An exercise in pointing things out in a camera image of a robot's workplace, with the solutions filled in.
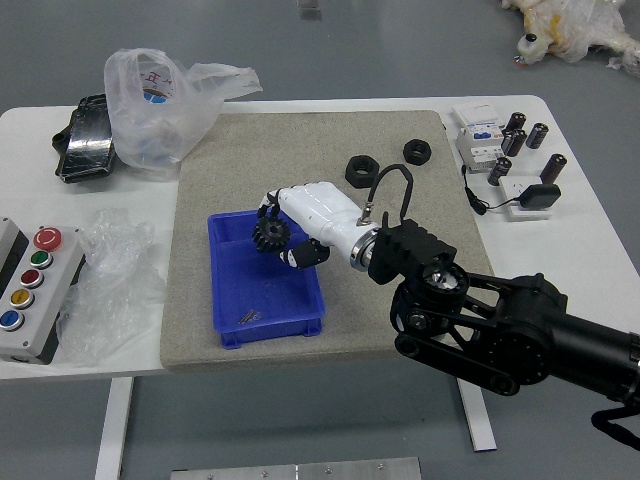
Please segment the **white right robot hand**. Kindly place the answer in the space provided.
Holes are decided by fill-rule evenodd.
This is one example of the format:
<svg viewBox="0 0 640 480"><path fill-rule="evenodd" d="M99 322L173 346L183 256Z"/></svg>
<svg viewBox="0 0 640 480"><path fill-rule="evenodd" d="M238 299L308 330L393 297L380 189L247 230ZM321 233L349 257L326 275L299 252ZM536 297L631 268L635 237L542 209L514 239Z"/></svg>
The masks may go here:
<svg viewBox="0 0 640 480"><path fill-rule="evenodd" d="M337 251L365 271L380 229L371 210L371 202L360 207L330 182L273 190L259 206L253 241L294 268L318 265Z"/></svg>

